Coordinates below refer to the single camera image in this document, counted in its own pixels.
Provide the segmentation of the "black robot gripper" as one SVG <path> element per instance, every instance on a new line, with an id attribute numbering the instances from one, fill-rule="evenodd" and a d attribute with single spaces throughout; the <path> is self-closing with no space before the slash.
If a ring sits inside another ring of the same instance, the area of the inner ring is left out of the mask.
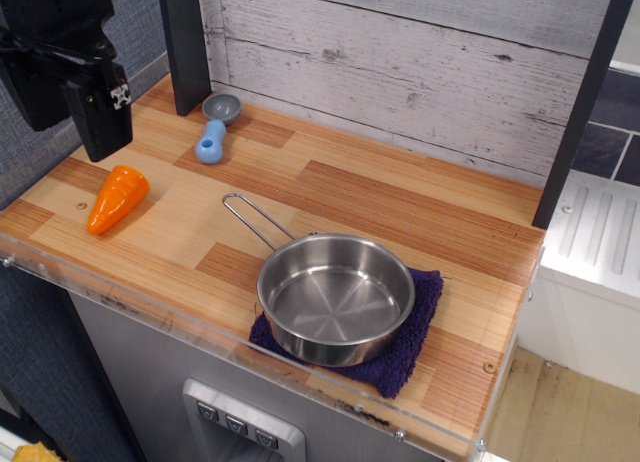
<path id="1" fill-rule="evenodd" d="M 103 26 L 112 0 L 1 0 L 1 80 L 23 119 L 44 131 L 71 115 L 91 162 L 133 139 L 131 91 Z M 83 64 L 61 82 L 37 68 Z"/>

